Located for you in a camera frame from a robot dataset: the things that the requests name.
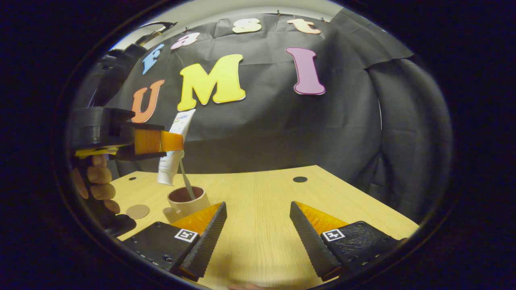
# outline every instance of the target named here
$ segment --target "toothpaste tube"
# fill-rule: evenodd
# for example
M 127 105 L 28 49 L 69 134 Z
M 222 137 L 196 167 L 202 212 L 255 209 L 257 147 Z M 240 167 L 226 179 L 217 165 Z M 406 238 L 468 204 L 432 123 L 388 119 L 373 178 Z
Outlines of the toothpaste tube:
M 186 132 L 190 126 L 190 121 L 194 116 L 195 109 L 190 111 L 179 112 L 172 123 L 170 133 L 180 134 L 183 136 L 183 142 L 186 138 Z M 158 166 L 158 182 L 172 185 L 174 175 L 178 171 L 179 159 L 181 159 L 181 151 L 169 151 L 167 156 L 159 159 Z

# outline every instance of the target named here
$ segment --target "human hand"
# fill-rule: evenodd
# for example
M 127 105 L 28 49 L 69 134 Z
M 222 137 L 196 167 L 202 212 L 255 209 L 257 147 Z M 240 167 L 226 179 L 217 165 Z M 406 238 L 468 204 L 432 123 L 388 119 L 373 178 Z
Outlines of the human hand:
M 243 286 L 229 285 L 228 289 L 229 290 L 272 290 L 272 289 L 269 289 L 269 288 L 263 288 L 263 287 L 260 287 L 260 286 L 256 286 L 256 285 L 250 284 L 250 283 L 246 283 Z
M 111 200 L 115 197 L 115 188 L 109 184 L 111 182 L 111 171 L 106 168 L 107 159 L 105 155 L 94 155 L 92 158 L 93 166 L 88 167 L 87 175 L 91 185 L 90 190 L 93 197 L 97 200 L 103 200 L 106 208 L 115 214 L 120 213 L 120 206 Z M 83 179 L 80 177 L 79 170 L 72 170 L 72 180 L 83 198 L 88 198 L 88 190 L 84 185 Z

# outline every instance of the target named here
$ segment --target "wooden table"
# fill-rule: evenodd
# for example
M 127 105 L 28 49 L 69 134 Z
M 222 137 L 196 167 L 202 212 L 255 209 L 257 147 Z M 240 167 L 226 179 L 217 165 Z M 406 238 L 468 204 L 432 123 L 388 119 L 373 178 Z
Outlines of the wooden table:
M 297 183 L 294 177 L 308 181 Z M 322 284 L 289 218 L 292 201 L 299 201 L 347 223 L 363 220 L 396 239 L 410 236 L 418 225 L 352 187 L 319 166 L 229 173 L 188 174 L 192 185 L 206 190 L 209 201 L 225 201 L 228 218 L 204 278 L 198 283 L 227 289 L 231 283 L 253 283 L 275 289 L 307 289 Z M 134 172 L 112 181 L 121 212 L 145 204 L 150 212 L 136 220 L 136 228 L 121 235 L 125 240 L 156 221 L 168 222 L 163 209 L 167 194 L 184 186 L 159 184 L 157 173 Z

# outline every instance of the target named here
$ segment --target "white cup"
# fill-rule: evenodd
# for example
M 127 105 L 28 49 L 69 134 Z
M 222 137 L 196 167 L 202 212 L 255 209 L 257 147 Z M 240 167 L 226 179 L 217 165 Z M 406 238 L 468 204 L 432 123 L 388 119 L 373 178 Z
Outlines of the white cup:
M 167 195 L 168 203 L 177 213 L 178 218 L 184 218 L 210 206 L 208 195 L 198 186 L 192 186 L 194 200 L 190 198 L 186 187 L 178 188 Z

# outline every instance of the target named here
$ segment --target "white wall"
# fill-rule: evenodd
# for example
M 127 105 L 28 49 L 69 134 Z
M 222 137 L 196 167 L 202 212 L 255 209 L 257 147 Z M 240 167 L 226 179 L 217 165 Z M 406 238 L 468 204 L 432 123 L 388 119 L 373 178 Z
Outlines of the white wall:
M 147 21 L 146 23 L 178 21 L 178 24 L 175 28 L 149 41 L 144 47 L 153 47 L 164 39 L 183 32 L 185 27 L 194 28 L 205 23 L 217 22 L 219 19 L 233 15 L 276 13 L 277 10 L 280 10 L 282 14 L 293 14 L 316 19 L 323 17 L 326 21 L 330 21 L 341 9 L 342 6 L 328 0 L 194 0 L 173 7 Z M 113 46 L 113 49 L 124 49 L 141 36 L 161 27 L 160 25 L 151 25 L 134 31 Z

